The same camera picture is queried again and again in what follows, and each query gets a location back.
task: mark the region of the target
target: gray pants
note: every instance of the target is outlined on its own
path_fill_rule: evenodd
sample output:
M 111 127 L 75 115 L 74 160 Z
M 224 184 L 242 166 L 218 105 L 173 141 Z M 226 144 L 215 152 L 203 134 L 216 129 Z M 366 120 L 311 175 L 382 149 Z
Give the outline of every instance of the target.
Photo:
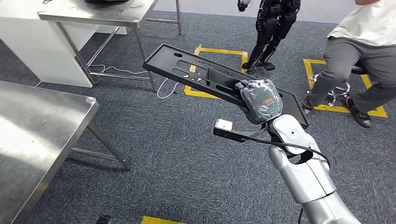
M 318 106 L 340 83 L 348 79 L 358 60 L 374 84 L 353 96 L 356 107 L 368 112 L 396 98 L 396 45 L 374 47 L 347 38 L 330 37 L 324 54 L 326 69 L 318 76 L 308 99 Z

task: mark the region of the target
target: stool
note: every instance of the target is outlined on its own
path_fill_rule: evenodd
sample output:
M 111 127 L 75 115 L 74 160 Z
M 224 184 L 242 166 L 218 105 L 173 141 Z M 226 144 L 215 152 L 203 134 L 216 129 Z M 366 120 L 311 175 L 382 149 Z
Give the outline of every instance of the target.
M 362 66 L 360 61 L 358 61 L 356 65 L 352 67 L 351 73 L 356 75 L 365 75 L 367 74 L 367 71 Z M 319 74 L 316 74 L 315 76 L 311 77 L 310 80 L 316 82 L 318 75 Z M 337 97 L 348 98 L 350 95 L 350 91 L 351 91 L 351 85 L 349 84 L 348 80 L 345 80 L 343 83 L 340 84 L 340 86 L 335 87 L 334 90 L 328 93 L 328 96 L 332 97 L 332 101 L 329 103 L 329 106 L 331 107 L 334 106 L 335 102 L 337 101 Z

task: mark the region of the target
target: robot leg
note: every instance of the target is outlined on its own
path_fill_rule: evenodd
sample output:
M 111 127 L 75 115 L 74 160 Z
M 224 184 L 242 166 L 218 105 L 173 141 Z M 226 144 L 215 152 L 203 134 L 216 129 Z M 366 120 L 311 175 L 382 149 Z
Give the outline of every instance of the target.
M 287 11 L 280 16 L 279 32 L 274 34 L 274 37 L 272 38 L 267 48 L 265 49 L 265 52 L 260 58 L 260 62 L 257 63 L 257 67 L 263 67 L 266 70 L 275 69 L 275 66 L 272 63 L 268 62 L 268 59 L 275 53 L 280 41 L 286 38 L 286 35 L 291 29 L 291 26 L 296 22 L 297 13 L 300 9 L 300 0 L 291 0 L 289 2 L 286 2 L 284 8 L 286 8 Z
M 263 50 L 279 29 L 278 17 L 282 14 L 282 7 L 278 0 L 263 0 L 257 16 L 256 30 L 257 44 L 247 63 L 242 68 L 253 70 L 255 63 L 260 60 Z

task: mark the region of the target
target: white wall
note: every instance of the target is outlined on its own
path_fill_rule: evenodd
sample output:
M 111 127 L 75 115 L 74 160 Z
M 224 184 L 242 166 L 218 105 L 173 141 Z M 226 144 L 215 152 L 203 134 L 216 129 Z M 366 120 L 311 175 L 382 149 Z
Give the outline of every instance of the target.
M 159 0 L 155 10 L 175 11 L 176 0 Z M 256 17 L 261 0 L 252 0 L 251 8 L 238 12 L 237 0 L 180 0 L 181 11 L 188 13 Z M 301 0 L 300 21 L 339 23 L 353 10 L 354 0 Z

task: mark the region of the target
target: orange label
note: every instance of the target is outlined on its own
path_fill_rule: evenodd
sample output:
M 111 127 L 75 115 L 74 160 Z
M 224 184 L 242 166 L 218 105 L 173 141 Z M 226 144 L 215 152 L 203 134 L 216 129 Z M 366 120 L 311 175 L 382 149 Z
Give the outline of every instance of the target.
M 269 98 L 269 99 L 266 99 L 266 100 L 264 101 L 264 103 L 265 103 L 265 104 L 269 104 L 269 103 L 271 103 L 272 101 L 274 101 L 273 98 Z

